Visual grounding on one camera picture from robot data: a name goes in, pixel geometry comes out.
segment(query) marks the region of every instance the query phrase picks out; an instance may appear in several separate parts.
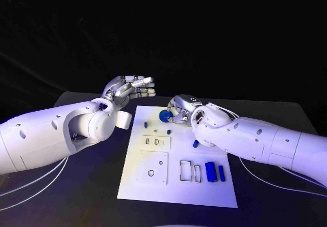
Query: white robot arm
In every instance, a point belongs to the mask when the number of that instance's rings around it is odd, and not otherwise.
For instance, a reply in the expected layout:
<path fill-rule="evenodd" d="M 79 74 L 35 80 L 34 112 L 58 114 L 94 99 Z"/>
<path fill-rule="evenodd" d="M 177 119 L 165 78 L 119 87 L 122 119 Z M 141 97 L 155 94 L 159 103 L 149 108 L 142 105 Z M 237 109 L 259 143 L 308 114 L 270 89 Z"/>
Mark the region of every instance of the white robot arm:
<path fill-rule="evenodd" d="M 155 96 L 152 78 L 118 76 L 100 98 L 11 118 L 0 125 L 0 174 L 41 167 L 106 140 L 113 127 L 128 129 L 119 111 L 130 98 Z"/>
<path fill-rule="evenodd" d="M 167 117 L 167 121 L 190 124 L 200 144 L 217 146 L 246 160 L 280 166 L 327 186 L 327 137 L 252 118 L 233 119 L 221 107 L 201 105 L 188 95 L 171 99 L 167 111 L 172 106 L 178 115 Z"/>

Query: small blue piece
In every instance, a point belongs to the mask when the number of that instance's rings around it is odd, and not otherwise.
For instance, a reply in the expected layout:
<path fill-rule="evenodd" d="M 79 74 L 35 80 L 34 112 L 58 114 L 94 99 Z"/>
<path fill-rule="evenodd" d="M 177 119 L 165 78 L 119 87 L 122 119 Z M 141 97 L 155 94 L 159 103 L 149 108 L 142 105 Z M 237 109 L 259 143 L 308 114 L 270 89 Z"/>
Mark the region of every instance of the small blue piece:
<path fill-rule="evenodd" d="M 172 113 L 167 110 L 161 110 L 158 113 L 158 119 L 161 120 L 161 122 L 168 122 L 168 117 L 172 117 Z"/>
<path fill-rule="evenodd" d="M 197 140 L 194 140 L 192 147 L 195 148 L 195 147 L 197 147 L 197 145 L 198 145 L 198 141 L 197 141 Z"/>
<path fill-rule="evenodd" d="M 214 168 L 213 162 L 205 163 L 205 178 L 207 178 L 207 182 L 217 182 L 215 168 Z"/>
<path fill-rule="evenodd" d="M 226 181 L 226 180 L 224 180 L 224 174 L 223 174 L 223 166 L 218 166 L 217 168 L 218 168 L 220 180 L 221 180 L 221 181 Z"/>

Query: white board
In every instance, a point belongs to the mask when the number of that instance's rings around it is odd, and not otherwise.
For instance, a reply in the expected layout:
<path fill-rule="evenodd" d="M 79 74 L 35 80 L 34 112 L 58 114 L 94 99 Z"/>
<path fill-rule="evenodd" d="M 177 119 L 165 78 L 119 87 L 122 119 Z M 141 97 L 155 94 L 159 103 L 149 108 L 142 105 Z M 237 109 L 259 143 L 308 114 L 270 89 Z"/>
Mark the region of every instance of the white board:
<path fill-rule="evenodd" d="M 208 148 L 201 144 L 192 148 L 195 138 L 191 127 L 184 124 L 162 123 L 158 119 L 162 109 L 165 107 L 136 107 L 116 198 L 237 208 L 226 152 L 217 147 Z M 161 149 L 159 146 L 145 149 L 142 136 L 169 137 L 169 149 Z M 149 152 L 146 153 L 149 162 L 145 165 L 141 152 Z M 167 157 L 165 166 L 156 165 L 158 159 L 164 157 Z M 191 181 L 179 180 L 179 161 L 190 161 Z M 205 162 L 214 162 L 217 173 L 214 183 L 207 182 L 205 179 Z M 200 166 L 200 183 L 194 181 L 194 166 Z M 217 166 L 223 166 L 224 182 L 220 181 Z M 155 172 L 159 172 L 156 182 L 148 176 L 151 168 L 156 169 L 152 177 Z"/>

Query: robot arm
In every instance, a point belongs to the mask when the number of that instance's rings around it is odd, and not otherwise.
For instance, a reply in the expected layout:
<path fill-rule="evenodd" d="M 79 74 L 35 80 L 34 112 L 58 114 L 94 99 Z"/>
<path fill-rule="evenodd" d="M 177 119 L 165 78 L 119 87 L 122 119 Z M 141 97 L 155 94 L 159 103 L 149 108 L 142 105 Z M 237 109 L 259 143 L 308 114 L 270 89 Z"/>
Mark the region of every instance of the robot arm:
<path fill-rule="evenodd" d="M 191 103 L 191 98 L 184 96 L 182 102 Z M 184 111 L 191 113 L 184 123 L 190 122 L 195 139 L 204 146 L 217 146 L 243 159 L 280 166 L 327 185 L 327 137 L 252 118 L 231 119 L 211 103 Z"/>
<path fill-rule="evenodd" d="M 0 174 L 41 167 L 106 140 L 115 126 L 128 129 L 119 111 L 130 98 L 154 96 L 152 78 L 118 76 L 102 97 L 22 114 L 0 125 Z"/>

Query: table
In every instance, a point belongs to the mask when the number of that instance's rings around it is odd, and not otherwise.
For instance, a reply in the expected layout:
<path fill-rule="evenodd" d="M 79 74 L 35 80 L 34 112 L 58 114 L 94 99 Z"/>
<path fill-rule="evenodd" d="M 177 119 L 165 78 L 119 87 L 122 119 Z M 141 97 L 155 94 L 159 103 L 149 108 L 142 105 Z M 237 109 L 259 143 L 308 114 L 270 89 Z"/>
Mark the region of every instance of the table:
<path fill-rule="evenodd" d="M 64 92 L 54 106 L 89 101 L 96 97 L 99 94 Z M 158 96 L 138 98 L 129 101 L 122 110 L 133 114 L 136 105 L 165 106 L 169 99 Z M 240 116 L 315 134 L 302 108 L 295 103 L 200 100 L 227 108 Z M 327 225 L 327 198 L 269 186 L 247 173 L 239 158 L 231 154 L 227 158 L 237 209 L 116 199 L 129 133 L 130 127 L 128 130 L 115 128 L 103 142 L 69 157 L 61 175 L 50 187 L 30 201 L 0 212 L 1 226 Z M 285 173 L 277 167 L 247 160 L 243 162 L 267 182 L 327 194 L 322 188 Z M 8 174 L 0 192 L 34 180 L 54 165 Z M 1 197 L 0 206 L 7 207 L 33 195 L 51 181 L 56 173 L 33 186 Z"/>

